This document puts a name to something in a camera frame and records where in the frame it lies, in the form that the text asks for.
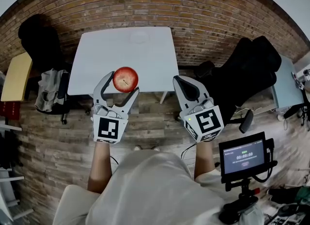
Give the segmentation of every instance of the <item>table leg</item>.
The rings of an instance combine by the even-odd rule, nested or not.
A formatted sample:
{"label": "table leg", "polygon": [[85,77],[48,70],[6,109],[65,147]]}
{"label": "table leg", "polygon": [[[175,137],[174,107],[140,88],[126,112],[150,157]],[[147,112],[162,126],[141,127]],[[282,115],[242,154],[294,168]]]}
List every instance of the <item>table leg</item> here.
{"label": "table leg", "polygon": [[168,93],[168,91],[165,91],[165,92],[163,93],[163,96],[161,97],[161,100],[160,100],[160,102],[159,102],[160,104],[162,104],[163,101],[165,100],[165,97],[166,97],[167,93]]}

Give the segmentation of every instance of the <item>wooden floor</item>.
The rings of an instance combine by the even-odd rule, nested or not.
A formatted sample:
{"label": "wooden floor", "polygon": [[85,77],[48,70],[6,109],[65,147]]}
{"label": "wooden floor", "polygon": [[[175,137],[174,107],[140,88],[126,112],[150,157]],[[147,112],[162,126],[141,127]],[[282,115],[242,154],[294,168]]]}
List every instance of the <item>wooden floor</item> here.
{"label": "wooden floor", "polygon": [[[142,148],[158,146],[164,152],[180,156],[194,143],[189,133],[174,120],[179,112],[176,96],[167,96],[162,105],[159,104],[160,97],[161,93],[139,95],[122,141],[111,147],[111,155],[117,161],[131,152],[134,145],[141,145]],[[123,98],[124,95],[111,95],[108,103],[119,102]],[[32,207],[34,213],[20,219],[19,223],[52,224],[64,188],[69,184],[86,188],[94,149],[92,122],[83,110],[71,110],[67,117],[68,124],[62,125],[60,116],[37,112],[34,99],[33,96],[21,105],[23,131],[18,138],[23,143],[19,151],[24,166],[15,168],[17,173],[25,176],[25,180],[17,183],[22,203],[19,208]],[[274,138],[275,158],[279,161],[265,186],[301,183],[305,173],[292,169],[309,166],[310,133],[300,126],[295,116],[288,120],[286,130],[283,122],[278,121],[272,112],[256,115],[250,131],[245,135],[239,131],[238,125],[227,125],[214,140],[216,161],[219,160],[218,143],[261,131],[265,131],[267,138]],[[191,171],[194,158],[195,147],[185,155],[185,162]],[[117,165],[112,162],[112,169],[116,168]]]}

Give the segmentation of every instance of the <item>person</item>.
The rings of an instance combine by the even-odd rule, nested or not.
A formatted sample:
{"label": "person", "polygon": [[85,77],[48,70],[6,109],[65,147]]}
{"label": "person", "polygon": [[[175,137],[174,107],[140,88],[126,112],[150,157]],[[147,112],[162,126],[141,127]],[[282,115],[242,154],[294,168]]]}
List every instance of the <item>person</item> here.
{"label": "person", "polygon": [[[197,143],[194,179],[175,154],[138,150],[112,174],[109,144],[96,143],[87,190],[65,188],[54,225],[221,225],[218,215],[241,190],[225,191],[212,143]],[[256,207],[239,224],[263,225]]]}

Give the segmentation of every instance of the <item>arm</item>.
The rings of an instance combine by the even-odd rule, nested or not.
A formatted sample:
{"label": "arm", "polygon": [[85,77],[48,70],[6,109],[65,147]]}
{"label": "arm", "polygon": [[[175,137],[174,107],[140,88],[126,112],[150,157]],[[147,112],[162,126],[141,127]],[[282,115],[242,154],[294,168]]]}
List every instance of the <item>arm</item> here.
{"label": "arm", "polygon": [[87,190],[102,193],[112,176],[110,145],[96,143]]}
{"label": "arm", "polygon": [[196,148],[194,179],[215,169],[211,142],[199,142]]}

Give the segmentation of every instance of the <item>white shirt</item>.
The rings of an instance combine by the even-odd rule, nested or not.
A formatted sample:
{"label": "white shirt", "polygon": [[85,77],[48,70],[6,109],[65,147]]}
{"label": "white shirt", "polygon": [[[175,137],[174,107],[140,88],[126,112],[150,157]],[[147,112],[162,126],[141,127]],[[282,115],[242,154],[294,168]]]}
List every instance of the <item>white shirt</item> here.
{"label": "white shirt", "polygon": [[[238,190],[226,192],[220,178],[214,170],[194,181],[175,154],[136,151],[120,163],[102,194],[66,187],[53,224],[221,225],[218,213],[238,198]],[[249,224],[264,224],[262,213],[253,213]]]}

